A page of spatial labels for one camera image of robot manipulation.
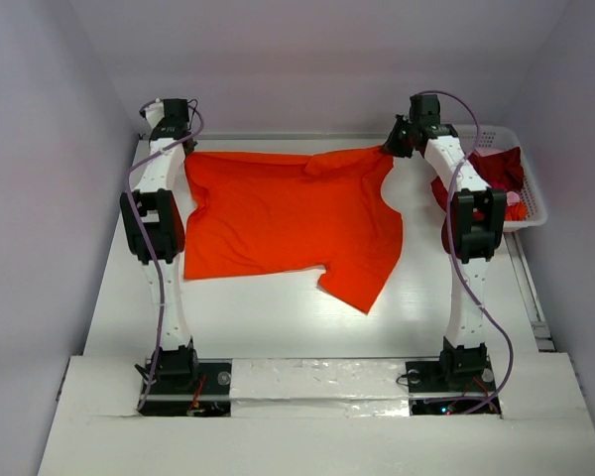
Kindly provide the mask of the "orange t-shirt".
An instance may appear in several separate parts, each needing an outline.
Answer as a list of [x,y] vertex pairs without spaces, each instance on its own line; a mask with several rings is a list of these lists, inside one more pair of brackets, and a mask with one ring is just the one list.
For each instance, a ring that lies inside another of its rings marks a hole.
[[195,209],[186,222],[183,277],[321,267],[320,288],[369,312],[404,247],[402,214],[382,195],[393,167],[380,147],[188,155],[184,173]]

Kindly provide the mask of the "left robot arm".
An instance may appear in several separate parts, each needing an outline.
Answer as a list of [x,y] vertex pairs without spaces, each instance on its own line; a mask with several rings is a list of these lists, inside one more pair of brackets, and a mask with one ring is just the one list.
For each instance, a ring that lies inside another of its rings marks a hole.
[[199,364],[180,295],[185,237],[174,184],[197,132],[186,99],[155,99],[140,114],[150,126],[149,156],[128,173],[120,209],[128,248],[148,280],[157,337],[153,356],[137,370],[148,386],[169,384],[187,392],[198,383]]

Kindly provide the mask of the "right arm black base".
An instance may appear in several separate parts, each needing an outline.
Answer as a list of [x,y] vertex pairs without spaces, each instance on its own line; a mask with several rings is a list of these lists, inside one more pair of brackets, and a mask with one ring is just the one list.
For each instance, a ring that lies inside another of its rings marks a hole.
[[447,377],[438,361],[409,361],[396,383],[408,391],[413,417],[502,413],[490,362],[479,376]]

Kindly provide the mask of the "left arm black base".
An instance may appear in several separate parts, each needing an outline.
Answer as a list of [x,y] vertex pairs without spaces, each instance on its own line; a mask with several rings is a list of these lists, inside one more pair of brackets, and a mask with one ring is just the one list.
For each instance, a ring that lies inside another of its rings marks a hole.
[[139,414],[144,417],[229,417],[232,361],[199,363],[199,380],[154,382]]

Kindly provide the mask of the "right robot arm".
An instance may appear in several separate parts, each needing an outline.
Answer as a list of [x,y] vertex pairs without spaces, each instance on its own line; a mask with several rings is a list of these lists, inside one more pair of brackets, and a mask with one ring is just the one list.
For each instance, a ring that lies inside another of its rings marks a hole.
[[449,321],[438,358],[410,361],[404,373],[408,389],[429,394],[460,392],[487,368],[484,280],[502,241],[507,205],[506,193],[476,172],[456,129],[442,121],[440,95],[411,96],[409,113],[396,117],[382,147],[398,158],[420,153],[447,190],[441,240],[452,270]]

